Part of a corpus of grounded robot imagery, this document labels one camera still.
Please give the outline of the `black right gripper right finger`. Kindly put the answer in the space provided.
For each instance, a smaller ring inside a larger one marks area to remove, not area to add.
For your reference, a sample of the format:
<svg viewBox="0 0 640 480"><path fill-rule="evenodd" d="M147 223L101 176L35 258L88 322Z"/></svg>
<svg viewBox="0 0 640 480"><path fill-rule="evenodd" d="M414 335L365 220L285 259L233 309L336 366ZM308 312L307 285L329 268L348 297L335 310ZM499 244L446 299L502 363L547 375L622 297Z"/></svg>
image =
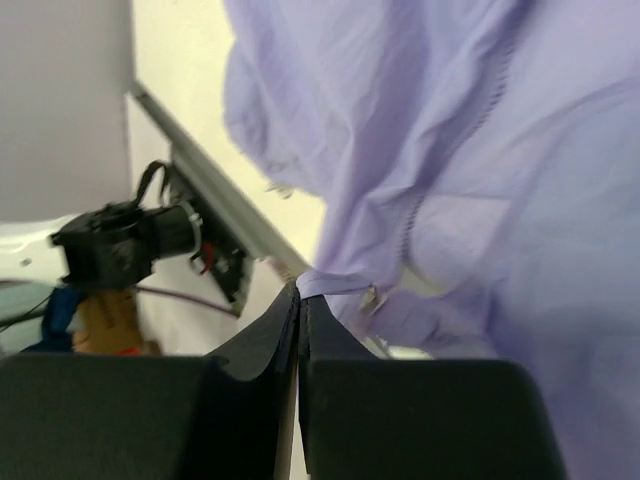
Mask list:
<svg viewBox="0 0 640 480"><path fill-rule="evenodd" d="M314 479L563 479L541 396L502 360L383 360L321 297L300 310L299 419Z"/></svg>

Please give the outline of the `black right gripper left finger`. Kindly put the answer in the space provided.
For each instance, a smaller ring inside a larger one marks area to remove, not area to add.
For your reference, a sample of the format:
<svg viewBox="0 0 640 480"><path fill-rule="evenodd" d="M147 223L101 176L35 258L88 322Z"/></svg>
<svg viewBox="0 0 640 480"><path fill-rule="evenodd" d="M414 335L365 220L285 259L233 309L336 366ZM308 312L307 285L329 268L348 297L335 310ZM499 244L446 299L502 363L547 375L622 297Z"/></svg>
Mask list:
<svg viewBox="0 0 640 480"><path fill-rule="evenodd" d="M286 479L300 297L203 356L1 362L5 479Z"/></svg>

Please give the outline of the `lavender zip-up hooded jacket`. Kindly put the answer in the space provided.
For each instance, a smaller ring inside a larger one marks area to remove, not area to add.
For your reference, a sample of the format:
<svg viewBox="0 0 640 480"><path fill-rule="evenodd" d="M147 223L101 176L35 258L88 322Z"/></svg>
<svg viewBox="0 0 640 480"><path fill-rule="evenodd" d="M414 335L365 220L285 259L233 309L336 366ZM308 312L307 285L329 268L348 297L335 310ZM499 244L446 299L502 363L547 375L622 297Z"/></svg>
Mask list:
<svg viewBox="0 0 640 480"><path fill-rule="evenodd" d="M573 479L639 475L639 5L229 1L232 141L326 206L357 338L535 379Z"/></svg>

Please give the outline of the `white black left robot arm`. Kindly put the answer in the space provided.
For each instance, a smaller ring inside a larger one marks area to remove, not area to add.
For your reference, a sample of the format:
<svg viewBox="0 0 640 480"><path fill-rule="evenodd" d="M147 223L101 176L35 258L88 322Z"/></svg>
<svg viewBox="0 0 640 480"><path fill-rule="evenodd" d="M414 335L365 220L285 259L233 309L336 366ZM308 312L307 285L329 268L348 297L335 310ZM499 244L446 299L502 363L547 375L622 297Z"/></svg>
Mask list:
<svg viewBox="0 0 640 480"><path fill-rule="evenodd" d="M1 224L1 281L126 289L154 273L159 260L196 254L202 219L191 204L100 210L38 222Z"/></svg>

